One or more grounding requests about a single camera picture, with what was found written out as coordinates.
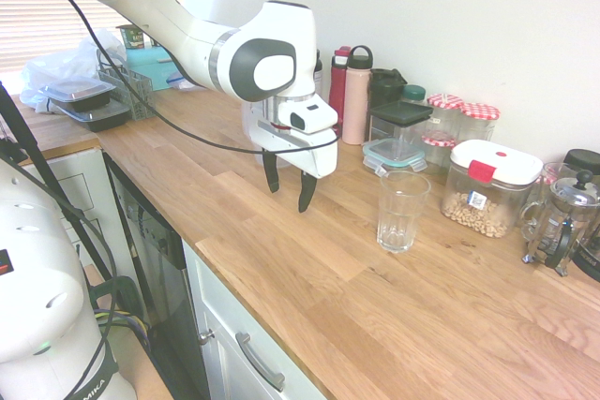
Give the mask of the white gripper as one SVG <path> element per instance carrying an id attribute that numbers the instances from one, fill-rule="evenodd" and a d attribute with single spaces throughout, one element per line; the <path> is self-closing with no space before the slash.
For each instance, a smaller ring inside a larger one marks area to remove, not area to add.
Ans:
<path id="1" fill-rule="evenodd" d="M 258 151 L 254 159 L 263 166 L 271 193 L 279 190 L 278 168 L 295 166 L 302 170 L 298 212 L 305 212 L 317 179 L 332 174 L 337 168 L 338 137 L 334 129 L 327 127 L 305 134 L 293 128 L 276 128 L 263 117 L 262 107 L 248 107 L 247 136 Z"/>

